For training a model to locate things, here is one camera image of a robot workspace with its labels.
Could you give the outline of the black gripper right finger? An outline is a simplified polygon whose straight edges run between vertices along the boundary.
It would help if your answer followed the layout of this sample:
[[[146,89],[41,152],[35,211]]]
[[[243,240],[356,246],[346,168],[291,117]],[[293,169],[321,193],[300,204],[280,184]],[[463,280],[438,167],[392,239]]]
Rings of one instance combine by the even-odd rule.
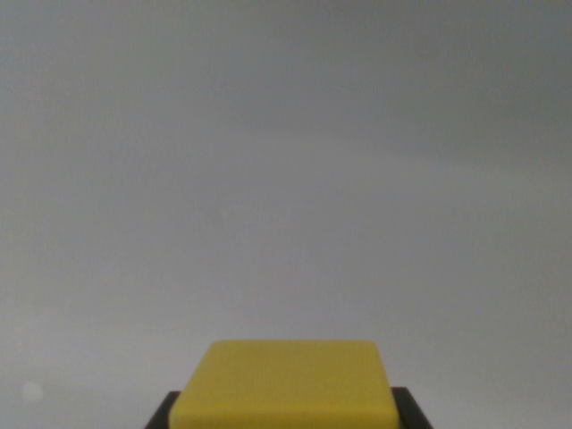
[[[407,387],[392,387],[400,417],[399,429],[433,429],[433,425]]]

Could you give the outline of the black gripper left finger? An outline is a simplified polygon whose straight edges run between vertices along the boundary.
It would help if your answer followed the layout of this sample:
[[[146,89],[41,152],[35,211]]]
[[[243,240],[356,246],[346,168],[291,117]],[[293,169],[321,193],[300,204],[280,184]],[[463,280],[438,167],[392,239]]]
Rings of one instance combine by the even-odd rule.
[[[169,429],[169,413],[180,394],[179,391],[170,391],[148,420],[145,429]]]

